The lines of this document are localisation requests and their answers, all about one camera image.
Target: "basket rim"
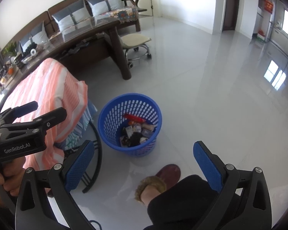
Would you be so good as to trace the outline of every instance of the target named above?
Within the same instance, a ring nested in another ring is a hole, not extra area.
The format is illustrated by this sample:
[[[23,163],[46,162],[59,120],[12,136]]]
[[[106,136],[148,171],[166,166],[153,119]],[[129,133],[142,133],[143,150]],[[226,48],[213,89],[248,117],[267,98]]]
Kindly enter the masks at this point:
[[[128,148],[124,148],[124,147],[119,147],[116,146],[112,143],[110,143],[107,139],[105,139],[104,135],[101,133],[102,129],[102,123],[100,120],[100,115],[103,114],[103,112],[105,111],[105,109],[108,107],[109,104],[111,104],[113,101],[117,100],[118,98],[122,98],[122,97],[128,97],[128,96],[133,96],[133,95],[137,95],[140,97],[144,97],[146,99],[148,99],[149,101],[151,101],[151,103],[155,106],[155,108],[157,109],[157,113],[158,113],[158,126],[154,132],[154,134],[143,144],[140,144],[138,146],[134,146],[134,147],[128,147]],[[157,103],[151,99],[150,97],[144,95],[144,94],[138,94],[138,93],[127,93],[127,94],[122,94],[119,95],[115,98],[113,98],[112,100],[110,100],[101,110],[99,117],[98,117],[98,131],[99,131],[99,135],[101,137],[101,139],[105,142],[105,144],[107,144],[109,147],[111,147],[112,149],[118,150],[118,151],[122,151],[122,152],[130,152],[130,151],[135,151],[135,150],[139,150],[142,149],[143,147],[149,145],[152,141],[154,141],[154,139],[157,137],[157,135],[159,134],[160,130],[161,130],[161,125],[162,125],[162,114],[161,114],[161,110],[159,108],[159,106],[157,105]]]

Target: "green plant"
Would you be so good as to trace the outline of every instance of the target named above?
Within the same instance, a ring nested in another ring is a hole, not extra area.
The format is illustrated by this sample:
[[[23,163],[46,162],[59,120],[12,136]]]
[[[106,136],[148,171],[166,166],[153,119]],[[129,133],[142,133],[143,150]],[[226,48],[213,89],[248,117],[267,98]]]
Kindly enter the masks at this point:
[[[3,50],[3,55],[7,56],[7,55],[11,55],[11,56],[16,56],[16,47],[17,47],[17,43],[16,42],[10,42],[6,48]]]

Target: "beige seat cushion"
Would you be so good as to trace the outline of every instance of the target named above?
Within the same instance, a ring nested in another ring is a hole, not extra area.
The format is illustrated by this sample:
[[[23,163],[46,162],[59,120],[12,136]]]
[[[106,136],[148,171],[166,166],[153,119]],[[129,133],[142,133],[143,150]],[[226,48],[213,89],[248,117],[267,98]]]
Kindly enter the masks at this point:
[[[151,38],[144,36],[142,34],[128,34],[121,37],[123,49],[130,49],[139,47],[144,43],[151,41]]]

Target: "human hand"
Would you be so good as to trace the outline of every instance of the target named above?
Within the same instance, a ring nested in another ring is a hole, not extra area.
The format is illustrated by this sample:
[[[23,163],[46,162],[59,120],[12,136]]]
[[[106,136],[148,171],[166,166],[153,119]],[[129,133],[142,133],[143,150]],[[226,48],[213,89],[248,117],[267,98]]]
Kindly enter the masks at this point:
[[[0,185],[3,185],[7,192],[10,192],[11,196],[18,196],[20,185],[22,183],[22,177],[25,173],[23,165],[25,164],[26,158],[20,157],[14,159],[12,162],[7,163],[3,167],[3,174],[7,177],[4,180],[3,175],[0,173]]]

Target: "roll of tape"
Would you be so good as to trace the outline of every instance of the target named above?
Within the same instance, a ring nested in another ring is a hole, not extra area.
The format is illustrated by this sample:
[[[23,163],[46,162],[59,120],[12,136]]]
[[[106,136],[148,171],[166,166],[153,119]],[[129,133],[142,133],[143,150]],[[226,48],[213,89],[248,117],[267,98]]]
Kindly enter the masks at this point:
[[[32,49],[32,50],[31,50],[31,55],[32,55],[32,56],[35,56],[35,55],[36,55],[36,50],[35,50],[35,49]]]

